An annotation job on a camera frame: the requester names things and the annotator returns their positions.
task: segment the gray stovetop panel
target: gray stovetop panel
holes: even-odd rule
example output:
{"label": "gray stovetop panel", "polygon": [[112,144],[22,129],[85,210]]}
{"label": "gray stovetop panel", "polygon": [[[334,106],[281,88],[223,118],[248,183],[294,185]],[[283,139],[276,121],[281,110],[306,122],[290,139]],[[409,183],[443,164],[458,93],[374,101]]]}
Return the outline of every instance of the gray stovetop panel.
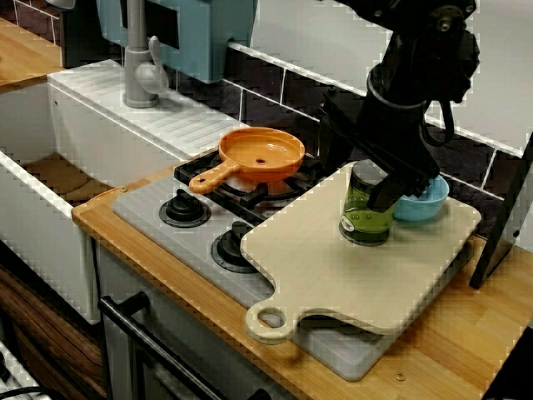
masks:
{"label": "gray stovetop panel", "polygon": [[[187,185],[168,175],[122,195],[112,205],[112,210],[242,306],[249,308],[270,297],[274,288],[260,273],[230,272],[212,259],[212,242],[228,231],[234,222],[244,222],[241,218],[204,196],[197,197],[210,207],[212,215],[199,227],[171,227],[159,218],[159,208],[173,198],[179,188],[189,193]],[[426,308],[470,258],[471,248],[465,247],[414,317]],[[273,326],[279,324],[275,317],[264,319]],[[331,318],[307,318],[301,322],[292,341],[344,379],[358,381],[406,328],[396,335],[380,336]]]}

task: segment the white sink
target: white sink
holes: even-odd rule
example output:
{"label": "white sink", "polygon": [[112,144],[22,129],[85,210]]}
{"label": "white sink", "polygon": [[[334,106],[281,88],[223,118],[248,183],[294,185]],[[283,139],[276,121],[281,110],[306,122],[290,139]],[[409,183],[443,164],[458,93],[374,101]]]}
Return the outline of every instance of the white sink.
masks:
{"label": "white sink", "polygon": [[155,108],[129,108],[123,70],[111,61],[92,64],[0,95],[0,240],[89,323],[100,320],[90,239],[72,221],[70,204],[20,166],[60,153],[119,187],[213,148],[243,126],[176,92]]}

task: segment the orange frying pan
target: orange frying pan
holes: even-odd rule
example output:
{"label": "orange frying pan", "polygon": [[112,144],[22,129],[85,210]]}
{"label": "orange frying pan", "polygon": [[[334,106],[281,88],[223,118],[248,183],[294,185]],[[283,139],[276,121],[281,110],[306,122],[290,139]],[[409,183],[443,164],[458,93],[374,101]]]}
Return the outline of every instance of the orange frying pan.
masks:
{"label": "orange frying pan", "polygon": [[289,133],[268,127],[245,127],[229,132],[218,143],[222,163],[189,182],[193,193],[205,194],[235,174],[258,183],[281,181],[301,165],[305,148]]}

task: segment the cutting board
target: cutting board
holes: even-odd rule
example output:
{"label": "cutting board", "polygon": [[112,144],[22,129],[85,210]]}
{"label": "cutting board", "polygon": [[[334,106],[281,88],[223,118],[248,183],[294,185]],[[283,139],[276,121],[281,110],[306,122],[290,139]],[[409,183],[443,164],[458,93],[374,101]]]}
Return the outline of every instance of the cutting board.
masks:
{"label": "cutting board", "polygon": [[[398,333],[481,220],[473,207],[447,198],[431,220],[395,220],[388,241],[380,246],[349,242],[339,221],[352,166],[347,164],[242,239],[243,256],[275,288],[247,311],[247,332],[256,340],[283,343],[311,315],[327,315],[380,335]],[[278,315],[284,324],[262,324],[263,313]]]}

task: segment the green jar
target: green jar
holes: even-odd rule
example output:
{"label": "green jar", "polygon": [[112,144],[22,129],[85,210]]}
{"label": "green jar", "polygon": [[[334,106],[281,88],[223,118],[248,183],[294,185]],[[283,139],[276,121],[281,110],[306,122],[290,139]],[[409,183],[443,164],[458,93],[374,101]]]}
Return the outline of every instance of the green jar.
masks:
{"label": "green jar", "polygon": [[371,160],[356,162],[351,169],[350,186],[339,223],[342,235],[350,242],[377,246],[389,237],[395,205],[385,212],[375,212],[366,206],[372,189],[386,176],[387,173]]}

